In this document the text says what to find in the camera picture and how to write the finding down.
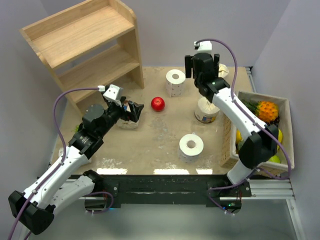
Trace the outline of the paper roll plain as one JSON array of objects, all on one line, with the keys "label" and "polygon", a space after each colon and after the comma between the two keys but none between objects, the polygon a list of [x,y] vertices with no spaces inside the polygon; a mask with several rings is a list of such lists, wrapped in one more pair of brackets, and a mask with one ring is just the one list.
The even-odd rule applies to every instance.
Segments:
[{"label": "paper roll plain", "polygon": [[219,64],[218,67],[218,77],[225,78],[230,73],[228,67],[222,63]]}]

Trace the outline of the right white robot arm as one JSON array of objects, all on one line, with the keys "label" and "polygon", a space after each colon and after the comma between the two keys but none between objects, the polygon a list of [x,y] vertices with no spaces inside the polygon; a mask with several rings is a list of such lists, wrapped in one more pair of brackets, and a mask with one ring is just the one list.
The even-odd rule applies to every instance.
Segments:
[{"label": "right white robot arm", "polygon": [[244,140],[238,152],[239,161],[227,173],[228,181],[222,185],[223,192],[233,197],[241,190],[240,182],[276,154],[278,128],[268,126],[238,99],[227,81],[219,77],[219,60],[219,54],[186,55],[185,76],[194,79],[199,93],[229,118]]}]

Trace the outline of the paper roll cartoon label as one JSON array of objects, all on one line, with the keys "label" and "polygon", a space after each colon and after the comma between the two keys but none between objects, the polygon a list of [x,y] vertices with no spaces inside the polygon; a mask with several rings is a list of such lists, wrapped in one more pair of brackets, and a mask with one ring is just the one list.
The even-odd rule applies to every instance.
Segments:
[{"label": "paper roll cartoon label", "polygon": [[213,103],[210,103],[205,97],[197,101],[194,115],[198,121],[204,124],[212,123],[218,116],[220,109]]}]

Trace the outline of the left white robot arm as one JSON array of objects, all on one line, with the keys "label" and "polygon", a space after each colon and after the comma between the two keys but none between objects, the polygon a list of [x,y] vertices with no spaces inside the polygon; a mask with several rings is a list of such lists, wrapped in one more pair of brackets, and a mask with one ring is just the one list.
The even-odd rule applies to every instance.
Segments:
[{"label": "left white robot arm", "polygon": [[120,119],[138,122],[143,104],[126,101],[124,105],[108,102],[91,105],[82,117],[78,131],[55,163],[23,192],[14,191],[8,198],[12,215],[34,235],[44,232],[55,216],[78,198],[99,196],[104,190],[102,177],[87,171],[68,187],[62,187],[72,173],[88,164],[103,145],[106,133]]}]

